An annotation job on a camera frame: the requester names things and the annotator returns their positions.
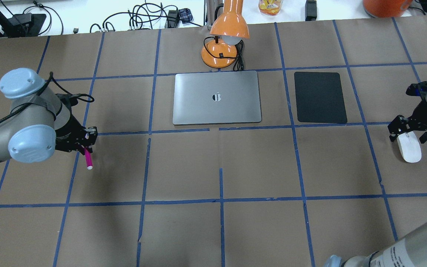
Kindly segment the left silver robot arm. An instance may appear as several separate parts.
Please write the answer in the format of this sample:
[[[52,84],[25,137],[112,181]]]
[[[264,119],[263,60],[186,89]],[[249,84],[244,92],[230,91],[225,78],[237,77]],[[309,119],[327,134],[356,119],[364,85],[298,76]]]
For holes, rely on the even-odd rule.
[[[65,89],[54,93],[51,83],[59,86],[52,72],[44,79],[30,68],[11,70],[0,79],[0,91],[11,101],[10,113],[0,119],[0,163],[9,159],[44,162],[55,151],[77,151],[85,156],[87,169],[92,169],[97,128],[81,125],[72,108],[95,99]]]

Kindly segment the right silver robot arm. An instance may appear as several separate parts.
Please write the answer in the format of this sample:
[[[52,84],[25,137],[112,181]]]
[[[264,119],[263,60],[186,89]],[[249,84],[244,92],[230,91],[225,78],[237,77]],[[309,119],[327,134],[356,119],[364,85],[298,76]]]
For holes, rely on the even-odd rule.
[[[422,156],[420,144],[427,140],[427,103],[420,102],[409,118],[397,116],[388,128],[390,139],[397,141],[405,162],[419,162]],[[427,222],[383,250],[348,260],[332,255],[325,266],[427,267]]]

